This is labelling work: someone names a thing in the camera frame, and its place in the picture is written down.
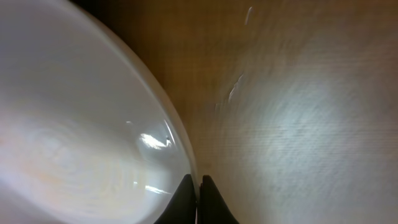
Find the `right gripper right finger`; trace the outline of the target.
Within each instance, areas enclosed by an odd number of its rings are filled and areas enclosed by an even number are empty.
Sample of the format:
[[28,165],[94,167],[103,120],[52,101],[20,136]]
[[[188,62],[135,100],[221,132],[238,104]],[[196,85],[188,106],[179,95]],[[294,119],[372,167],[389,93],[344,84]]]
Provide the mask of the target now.
[[198,223],[239,224],[229,210],[220,191],[209,175],[204,175],[200,186]]

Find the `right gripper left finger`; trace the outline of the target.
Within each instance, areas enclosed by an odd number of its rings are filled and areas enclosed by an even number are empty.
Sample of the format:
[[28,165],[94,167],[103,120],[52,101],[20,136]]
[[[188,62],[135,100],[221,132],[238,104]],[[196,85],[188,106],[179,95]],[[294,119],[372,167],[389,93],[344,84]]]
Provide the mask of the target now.
[[161,216],[154,224],[195,224],[197,199],[190,174],[183,177]]

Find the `white plate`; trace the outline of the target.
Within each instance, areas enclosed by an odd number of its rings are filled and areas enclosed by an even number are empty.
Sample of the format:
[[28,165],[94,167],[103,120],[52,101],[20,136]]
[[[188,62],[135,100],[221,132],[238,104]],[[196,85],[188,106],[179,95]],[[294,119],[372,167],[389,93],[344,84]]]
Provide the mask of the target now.
[[153,74],[70,1],[1,2],[1,222],[155,223],[195,171]]

